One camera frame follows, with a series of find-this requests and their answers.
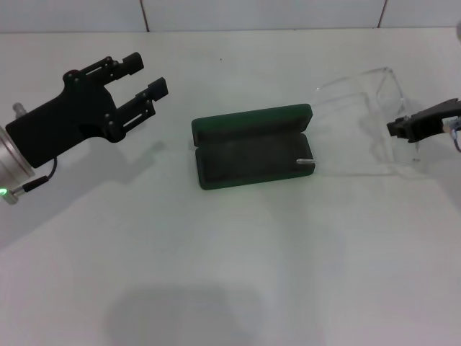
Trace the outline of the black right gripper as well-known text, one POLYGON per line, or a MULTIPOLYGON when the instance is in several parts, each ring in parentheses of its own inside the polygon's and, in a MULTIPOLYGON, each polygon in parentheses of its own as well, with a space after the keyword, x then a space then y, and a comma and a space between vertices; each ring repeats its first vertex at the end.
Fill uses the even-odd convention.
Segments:
POLYGON ((443 120, 460 117, 460 101, 449 99, 438 105, 422 110, 411 117, 399 117, 387 124, 391 137, 405 139, 413 143, 414 139, 426 139, 444 132, 443 120))

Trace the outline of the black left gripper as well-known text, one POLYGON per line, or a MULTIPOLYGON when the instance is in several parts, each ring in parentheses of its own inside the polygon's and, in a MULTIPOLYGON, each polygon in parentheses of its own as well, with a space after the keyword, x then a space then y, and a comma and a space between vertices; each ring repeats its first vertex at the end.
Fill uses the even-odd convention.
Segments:
POLYGON ((156 111, 153 103, 169 94, 160 78, 119 107, 105 85, 144 68, 138 52, 121 62, 108 56, 63 77, 63 91, 54 99, 6 125, 6 131, 26 161, 38 168, 81 142, 100 137, 111 143, 156 111))

